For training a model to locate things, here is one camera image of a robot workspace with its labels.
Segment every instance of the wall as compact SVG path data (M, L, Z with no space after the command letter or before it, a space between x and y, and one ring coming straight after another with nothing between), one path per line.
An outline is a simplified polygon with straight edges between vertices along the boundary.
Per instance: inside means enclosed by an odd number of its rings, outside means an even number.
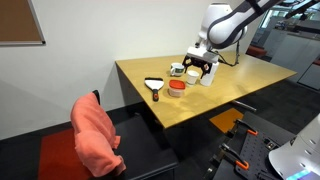
M211 2L33 0L47 45L0 48L0 139L69 121L76 98L94 89L106 110L140 102L114 61L185 54Z

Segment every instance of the cork board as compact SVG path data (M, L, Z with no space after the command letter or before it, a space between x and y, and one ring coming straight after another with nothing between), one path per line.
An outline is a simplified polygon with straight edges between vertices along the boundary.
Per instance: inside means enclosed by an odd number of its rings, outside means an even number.
M45 44L31 0L0 0L0 45Z

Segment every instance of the black office chair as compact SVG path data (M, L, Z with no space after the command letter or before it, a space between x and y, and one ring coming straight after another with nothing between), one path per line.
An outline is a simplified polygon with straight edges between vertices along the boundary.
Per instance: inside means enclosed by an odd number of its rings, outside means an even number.
M99 92L95 90L93 93L100 104ZM140 115L114 124L114 127L116 134L121 136L120 145L114 153L123 157L126 170L117 177L111 172L92 179L140 180L168 171L174 179L174 168L179 162L162 129L150 128Z

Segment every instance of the cup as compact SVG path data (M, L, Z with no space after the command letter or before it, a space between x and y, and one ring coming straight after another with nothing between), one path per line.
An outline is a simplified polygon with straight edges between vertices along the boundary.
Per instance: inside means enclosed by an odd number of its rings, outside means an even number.
M199 77L199 73L197 71L189 70L187 72L188 78L187 78L187 86L192 87L196 84L196 81Z
M184 66L181 63L172 63L170 68L171 76L182 76L184 71Z

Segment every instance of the pink towel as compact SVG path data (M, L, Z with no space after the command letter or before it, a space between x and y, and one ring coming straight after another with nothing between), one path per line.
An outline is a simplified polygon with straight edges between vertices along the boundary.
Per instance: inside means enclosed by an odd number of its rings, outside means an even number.
M110 117L99 105L96 96L89 93L80 97L71 111L75 129L76 151L83 164L95 177L113 171L119 175L126 169L121 156L114 155L120 143Z

